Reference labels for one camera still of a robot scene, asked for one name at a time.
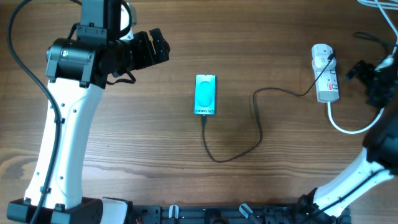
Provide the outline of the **smartphone with blue screen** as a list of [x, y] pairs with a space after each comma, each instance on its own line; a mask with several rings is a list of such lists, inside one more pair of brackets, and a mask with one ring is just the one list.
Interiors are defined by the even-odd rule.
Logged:
[[216, 75], [198, 74], [195, 77], [193, 113], [214, 115], [216, 112]]

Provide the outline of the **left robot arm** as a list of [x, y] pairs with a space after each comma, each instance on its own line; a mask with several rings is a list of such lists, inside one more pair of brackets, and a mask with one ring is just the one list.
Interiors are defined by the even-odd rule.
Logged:
[[108, 76], [135, 83], [133, 70], [169, 59], [160, 29], [133, 33], [135, 10], [126, 1], [81, 1], [81, 20], [46, 53], [48, 111], [39, 158], [25, 195], [9, 202], [8, 219], [21, 223], [137, 223], [128, 200], [83, 196], [82, 170], [95, 111]]

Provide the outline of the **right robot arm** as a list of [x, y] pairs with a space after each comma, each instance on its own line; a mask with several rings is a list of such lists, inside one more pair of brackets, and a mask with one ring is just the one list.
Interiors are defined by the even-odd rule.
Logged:
[[359, 156], [335, 179], [307, 197], [302, 223], [333, 223], [352, 202], [397, 177], [397, 56], [367, 79], [369, 104], [384, 111], [363, 139]]

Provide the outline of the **white charger plug adapter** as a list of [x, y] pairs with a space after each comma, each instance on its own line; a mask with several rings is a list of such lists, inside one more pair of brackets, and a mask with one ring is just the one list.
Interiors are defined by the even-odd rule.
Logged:
[[315, 72], [321, 72], [324, 68], [332, 70], [336, 67], [336, 59], [332, 55], [333, 49], [327, 44], [315, 44], [312, 47], [312, 68]]

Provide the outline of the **white power strip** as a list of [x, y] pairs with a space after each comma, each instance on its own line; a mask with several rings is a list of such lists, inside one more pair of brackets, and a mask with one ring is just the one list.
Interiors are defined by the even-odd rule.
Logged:
[[[335, 51], [329, 56], [335, 57]], [[336, 67], [332, 70], [324, 68], [321, 72], [315, 72], [315, 89], [317, 100], [319, 103], [331, 103], [339, 99], [338, 79], [336, 75]]]

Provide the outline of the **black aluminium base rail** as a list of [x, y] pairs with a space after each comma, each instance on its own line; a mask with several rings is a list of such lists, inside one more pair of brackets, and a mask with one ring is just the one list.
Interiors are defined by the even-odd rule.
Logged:
[[311, 216], [308, 210], [299, 210], [291, 204], [253, 206], [181, 207], [171, 205], [135, 205], [127, 216], [126, 223], [132, 224], [289, 224], [289, 223], [336, 223], [351, 224], [348, 208], [336, 217], [324, 213]]

